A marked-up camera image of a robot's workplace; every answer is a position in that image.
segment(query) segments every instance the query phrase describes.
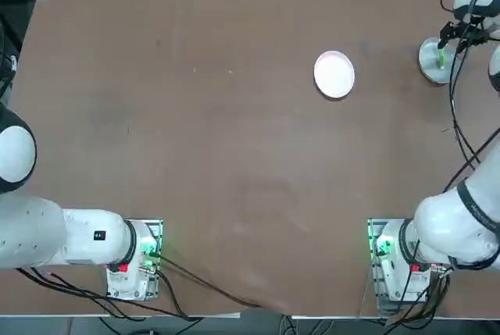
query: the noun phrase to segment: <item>tabletop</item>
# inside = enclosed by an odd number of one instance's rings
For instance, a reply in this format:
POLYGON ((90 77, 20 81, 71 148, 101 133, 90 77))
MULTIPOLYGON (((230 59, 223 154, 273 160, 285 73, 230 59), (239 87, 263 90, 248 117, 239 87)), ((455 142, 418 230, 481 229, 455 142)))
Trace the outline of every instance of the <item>tabletop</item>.
MULTIPOLYGON (((38 2, 11 101, 37 138, 23 191, 161 218, 164 254, 266 308, 376 315, 370 293, 361 309, 366 220, 412 216, 462 165, 448 91, 417 62, 451 18, 439 0, 38 2), (355 67, 338 102, 313 83, 327 50, 355 67)), ((500 118, 492 50, 473 48, 457 86, 474 147, 500 118)), ((57 268, 103 292, 99 270, 57 268)), ((170 275, 190 314, 242 310, 170 275)), ((2 314, 102 313, 16 272, 0 276, 2 314)), ((456 273, 439 314, 499 318, 499 295, 494 273, 456 273)), ((173 309, 165 290, 151 304, 173 309)))

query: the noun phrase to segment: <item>white plate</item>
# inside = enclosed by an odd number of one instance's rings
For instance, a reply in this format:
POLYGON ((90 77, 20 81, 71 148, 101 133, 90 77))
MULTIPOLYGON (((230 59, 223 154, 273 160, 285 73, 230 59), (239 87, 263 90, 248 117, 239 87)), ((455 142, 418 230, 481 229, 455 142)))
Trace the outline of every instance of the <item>white plate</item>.
POLYGON ((342 98, 354 85, 354 67, 341 52, 324 52, 314 64, 314 80, 327 97, 342 98))

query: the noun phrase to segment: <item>black ring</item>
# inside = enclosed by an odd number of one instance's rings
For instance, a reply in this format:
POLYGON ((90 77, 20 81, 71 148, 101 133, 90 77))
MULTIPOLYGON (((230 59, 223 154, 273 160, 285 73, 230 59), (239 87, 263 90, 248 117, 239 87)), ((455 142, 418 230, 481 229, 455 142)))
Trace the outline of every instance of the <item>black ring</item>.
POLYGON ((406 263, 409 265, 417 265, 419 266, 419 270, 421 272, 427 271, 430 269, 430 263, 422 263, 415 258, 413 258, 412 254, 408 249, 408 245, 406 245, 406 228, 412 219, 405 219, 401 227, 399 227, 398 241, 399 241, 399 249, 401 250, 401 254, 405 259, 406 263))

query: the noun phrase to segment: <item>floor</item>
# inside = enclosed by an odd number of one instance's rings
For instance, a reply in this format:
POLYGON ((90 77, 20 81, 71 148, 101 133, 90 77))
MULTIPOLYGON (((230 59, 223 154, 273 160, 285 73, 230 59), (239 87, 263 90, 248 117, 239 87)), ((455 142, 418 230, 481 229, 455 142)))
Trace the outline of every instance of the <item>floor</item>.
MULTIPOLYGON (((181 319, 173 318, 154 318, 147 319, 143 323, 128 323, 120 319, 107 319, 106 322, 117 331, 117 333, 126 335, 137 330, 158 330, 162 334, 174 334, 182 330, 187 324, 181 319)), ((203 335, 260 335, 275 334, 278 332, 280 315, 265 311, 263 309, 252 309, 244 312, 240 319, 204 319, 201 323, 193 326, 186 332, 189 334, 203 335)), ((311 329, 317 324, 317 320, 303 319, 298 324, 298 334, 309 334, 311 329)), ((316 335, 321 334, 322 330, 316 331, 316 335)), ((14 335, 18 333, 37 334, 37 335, 87 335, 93 333, 96 335, 107 335, 112 332, 106 329, 96 318, 40 318, 40 319, 21 319, 21 318, 2 318, 0 319, 0 333, 2 335, 14 335)), ((384 328, 374 323, 355 320, 334 321, 332 327, 326 332, 333 334, 355 334, 355 333, 373 333, 382 334, 384 328)), ((412 333, 411 330, 399 328, 393 334, 412 333)), ((474 333, 476 335, 495 335, 500 334, 500 325, 489 322, 471 322, 471 321, 449 321, 436 320, 425 330, 420 331, 422 335, 466 335, 474 333)))

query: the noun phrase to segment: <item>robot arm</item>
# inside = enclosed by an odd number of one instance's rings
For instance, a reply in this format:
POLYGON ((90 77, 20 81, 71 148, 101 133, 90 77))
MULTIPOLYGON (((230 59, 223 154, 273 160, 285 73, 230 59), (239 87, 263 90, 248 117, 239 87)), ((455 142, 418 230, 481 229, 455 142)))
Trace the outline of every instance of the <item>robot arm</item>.
MULTIPOLYGON (((500 41, 500 0, 455 0, 452 12, 458 23, 448 23, 441 30, 438 48, 459 37, 458 52, 467 45, 500 41)), ((500 46, 493 52, 488 75, 493 88, 500 91, 500 46)), ((500 269, 499 188, 497 144, 469 178, 421 201, 414 219, 387 222, 374 250, 390 300, 425 300, 419 293, 429 285, 432 264, 500 269)))
POLYGON ((18 194, 36 158, 31 129, 0 104, 0 269, 104 265, 108 294, 136 301, 157 297, 157 261, 149 252, 160 252, 161 221, 147 224, 106 210, 62 209, 18 194))

